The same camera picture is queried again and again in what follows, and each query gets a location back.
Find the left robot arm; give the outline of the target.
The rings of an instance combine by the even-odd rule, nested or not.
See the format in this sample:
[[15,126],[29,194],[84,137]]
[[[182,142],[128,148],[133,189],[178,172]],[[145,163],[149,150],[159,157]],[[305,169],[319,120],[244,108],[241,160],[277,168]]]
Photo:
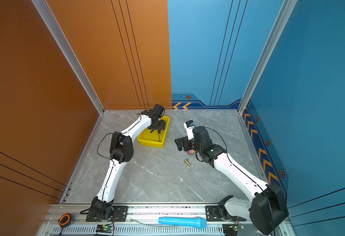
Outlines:
[[113,132],[109,148],[109,168],[101,189],[91,202],[88,218],[99,221],[109,221],[114,215],[112,208],[114,194],[122,171],[134,155],[133,142],[145,130],[151,132],[166,129],[166,122],[162,120],[165,108],[156,104],[151,110],[139,113],[137,120],[121,132]]

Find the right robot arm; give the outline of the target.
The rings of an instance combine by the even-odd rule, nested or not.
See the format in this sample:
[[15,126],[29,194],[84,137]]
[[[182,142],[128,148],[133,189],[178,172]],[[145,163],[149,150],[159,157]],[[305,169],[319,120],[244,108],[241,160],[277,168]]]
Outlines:
[[280,186],[268,184],[243,168],[228,154],[227,147],[212,142],[209,128],[195,126],[192,121],[184,123],[184,128],[187,135],[175,140],[178,150],[193,150],[197,160],[223,173],[249,200],[246,203],[229,195],[218,204],[220,215],[224,219],[240,216],[250,220],[262,234],[272,233],[289,216]]

